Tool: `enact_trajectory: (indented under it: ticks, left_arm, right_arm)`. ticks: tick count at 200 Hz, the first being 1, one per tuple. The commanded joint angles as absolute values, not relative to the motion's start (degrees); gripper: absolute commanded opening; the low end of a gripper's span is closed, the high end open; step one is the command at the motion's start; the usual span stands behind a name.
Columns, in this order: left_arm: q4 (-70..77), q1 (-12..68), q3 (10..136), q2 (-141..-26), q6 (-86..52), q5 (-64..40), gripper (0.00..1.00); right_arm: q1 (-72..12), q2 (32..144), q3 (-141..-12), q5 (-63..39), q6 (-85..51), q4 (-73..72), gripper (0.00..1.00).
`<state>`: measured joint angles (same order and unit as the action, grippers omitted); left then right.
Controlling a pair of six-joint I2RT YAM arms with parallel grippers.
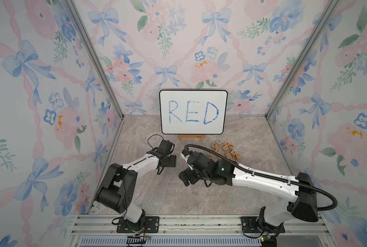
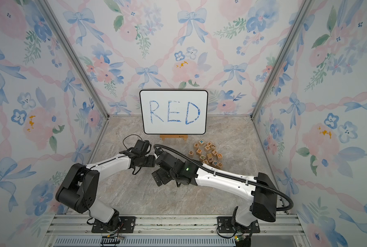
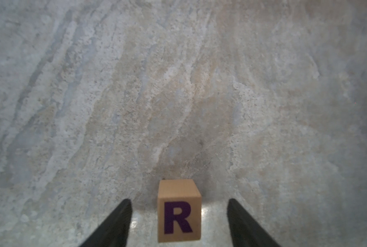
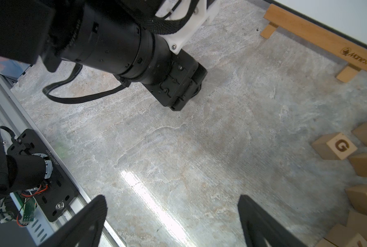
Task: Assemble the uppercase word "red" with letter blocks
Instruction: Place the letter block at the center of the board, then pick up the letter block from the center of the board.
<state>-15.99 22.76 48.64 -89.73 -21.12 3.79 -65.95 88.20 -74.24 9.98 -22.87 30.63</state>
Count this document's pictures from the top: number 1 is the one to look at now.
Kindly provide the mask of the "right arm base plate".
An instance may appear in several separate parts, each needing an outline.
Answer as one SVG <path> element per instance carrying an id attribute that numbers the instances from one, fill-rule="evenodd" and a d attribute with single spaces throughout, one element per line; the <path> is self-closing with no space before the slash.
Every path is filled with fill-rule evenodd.
<path id="1" fill-rule="evenodd" d="M 245 234 L 260 234 L 261 232 L 276 234 L 285 233 L 284 226 L 271 226 L 267 223 L 259 223 L 258 216 L 244 216 L 240 218 L 241 226 Z"/>

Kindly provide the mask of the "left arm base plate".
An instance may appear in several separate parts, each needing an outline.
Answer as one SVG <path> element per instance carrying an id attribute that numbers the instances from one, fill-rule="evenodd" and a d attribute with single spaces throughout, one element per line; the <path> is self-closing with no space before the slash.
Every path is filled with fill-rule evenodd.
<path id="1" fill-rule="evenodd" d="M 115 218 L 112 221 L 116 225 L 117 233 L 139 234 L 139 233 L 158 233 L 160 217 L 141 216 L 137 223 L 133 223 L 124 217 Z"/>

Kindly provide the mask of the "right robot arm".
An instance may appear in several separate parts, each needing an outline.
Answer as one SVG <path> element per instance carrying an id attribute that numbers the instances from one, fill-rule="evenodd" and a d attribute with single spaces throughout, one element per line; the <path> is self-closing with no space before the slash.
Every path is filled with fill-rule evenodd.
<path id="1" fill-rule="evenodd" d="M 271 193 L 282 198 L 269 207 L 262 207 L 256 220 L 260 231 L 277 231 L 286 221 L 298 219 L 304 222 L 317 222 L 318 210 L 315 192 L 294 185 L 298 180 L 294 176 L 277 176 L 287 182 L 273 180 L 256 175 L 257 170 L 248 169 L 246 173 L 229 161 L 213 161 L 202 153 L 182 154 L 188 168 L 179 174 L 185 186 L 194 185 L 202 180 L 209 187 L 215 185 L 242 186 Z"/>

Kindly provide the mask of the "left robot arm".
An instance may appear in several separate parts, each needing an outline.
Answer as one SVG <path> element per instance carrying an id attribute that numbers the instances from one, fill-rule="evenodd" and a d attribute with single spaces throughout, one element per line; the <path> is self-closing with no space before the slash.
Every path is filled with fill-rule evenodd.
<path id="1" fill-rule="evenodd" d="M 95 201 L 118 212 L 129 222 L 138 223 L 144 211 L 132 202 L 137 179 L 153 170 L 161 174 L 165 167 L 176 167 L 175 155 L 151 152 L 128 164 L 114 163 L 108 167 Z"/>

